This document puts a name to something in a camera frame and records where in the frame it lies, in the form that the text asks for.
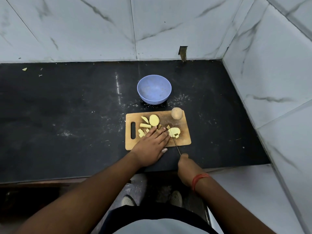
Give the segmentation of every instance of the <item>bowl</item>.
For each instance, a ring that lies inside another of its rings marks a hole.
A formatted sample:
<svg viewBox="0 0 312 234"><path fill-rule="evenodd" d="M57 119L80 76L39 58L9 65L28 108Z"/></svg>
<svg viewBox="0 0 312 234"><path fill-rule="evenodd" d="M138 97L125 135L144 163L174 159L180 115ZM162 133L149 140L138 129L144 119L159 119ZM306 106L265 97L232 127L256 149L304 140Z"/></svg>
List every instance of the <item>bowl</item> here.
<svg viewBox="0 0 312 234"><path fill-rule="evenodd" d="M171 93L171 84L165 77L151 74L138 82L137 90L144 102L157 105L167 100Z"/></svg>

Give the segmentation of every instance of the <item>cutting board handle hole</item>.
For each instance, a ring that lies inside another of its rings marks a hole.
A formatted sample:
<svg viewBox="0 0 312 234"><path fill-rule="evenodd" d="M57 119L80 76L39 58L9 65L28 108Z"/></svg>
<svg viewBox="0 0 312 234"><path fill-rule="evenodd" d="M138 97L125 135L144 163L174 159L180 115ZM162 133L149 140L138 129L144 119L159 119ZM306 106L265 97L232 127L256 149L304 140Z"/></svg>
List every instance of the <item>cutting board handle hole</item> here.
<svg viewBox="0 0 312 234"><path fill-rule="evenodd" d="M135 122L131 122L131 139L135 139Z"/></svg>

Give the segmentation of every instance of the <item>black shorts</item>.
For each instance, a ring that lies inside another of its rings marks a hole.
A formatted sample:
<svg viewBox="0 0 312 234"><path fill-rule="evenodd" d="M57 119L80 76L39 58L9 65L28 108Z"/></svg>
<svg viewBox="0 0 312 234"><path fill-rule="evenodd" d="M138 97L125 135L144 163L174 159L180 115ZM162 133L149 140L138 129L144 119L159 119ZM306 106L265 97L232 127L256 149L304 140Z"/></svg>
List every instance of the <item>black shorts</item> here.
<svg viewBox="0 0 312 234"><path fill-rule="evenodd" d="M125 205L111 210L107 215L99 234L112 234L120 228L138 220L163 218L179 220L193 227L202 229L209 234L218 234L197 214L165 203L152 203L144 206Z"/></svg>

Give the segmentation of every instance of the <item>marble tile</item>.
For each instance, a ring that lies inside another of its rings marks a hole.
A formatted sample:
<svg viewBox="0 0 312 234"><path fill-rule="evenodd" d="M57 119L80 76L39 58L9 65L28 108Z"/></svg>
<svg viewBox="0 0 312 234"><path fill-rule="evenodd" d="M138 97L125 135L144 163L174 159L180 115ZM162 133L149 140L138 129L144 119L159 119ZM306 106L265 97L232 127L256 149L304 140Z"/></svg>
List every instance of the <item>marble tile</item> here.
<svg viewBox="0 0 312 234"><path fill-rule="evenodd" d="M227 31L227 34L225 35L222 44L216 53L215 58L223 58L225 52L227 51L227 48L230 46L230 43L232 42L236 32L238 31L240 25L243 23L248 11L250 10L250 7L252 6L253 2L255 0L243 0L240 7L238 8L238 11L235 14L235 17L232 21L232 23L229 26L229 29Z"/></svg>
<svg viewBox="0 0 312 234"><path fill-rule="evenodd" d="M268 0L312 40L312 0Z"/></svg>
<svg viewBox="0 0 312 234"><path fill-rule="evenodd" d="M255 128L312 99L312 42L266 0L255 0L223 62Z"/></svg>
<svg viewBox="0 0 312 234"><path fill-rule="evenodd" d="M51 61L6 0L0 0L0 62Z"/></svg>
<svg viewBox="0 0 312 234"><path fill-rule="evenodd" d="M211 172L210 175L276 234L303 234L271 164ZM223 234L210 215L212 227Z"/></svg>
<svg viewBox="0 0 312 234"><path fill-rule="evenodd" d="M8 0L54 61L136 60L130 0Z"/></svg>
<svg viewBox="0 0 312 234"><path fill-rule="evenodd" d="M257 129L266 150L312 232L312 101Z"/></svg>
<svg viewBox="0 0 312 234"><path fill-rule="evenodd" d="M242 0L131 0L138 60L213 59Z"/></svg>

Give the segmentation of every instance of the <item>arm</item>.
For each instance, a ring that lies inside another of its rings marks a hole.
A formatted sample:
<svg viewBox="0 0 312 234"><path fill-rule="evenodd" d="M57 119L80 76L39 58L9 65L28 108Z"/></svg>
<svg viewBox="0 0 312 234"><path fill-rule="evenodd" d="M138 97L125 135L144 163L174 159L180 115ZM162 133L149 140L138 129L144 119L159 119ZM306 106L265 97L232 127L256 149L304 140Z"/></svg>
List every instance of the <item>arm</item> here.
<svg viewBox="0 0 312 234"><path fill-rule="evenodd" d="M168 132L155 131L152 128L124 158L38 211L17 233L91 232L137 170L157 162L167 151Z"/></svg>
<svg viewBox="0 0 312 234"><path fill-rule="evenodd" d="M201 173L205 172L186 153L182 154L178 163L178 175L182 182L191 186L193 178ZM206 201L225 234L275 234L212 177L200 179L195 191Z"/></svg>

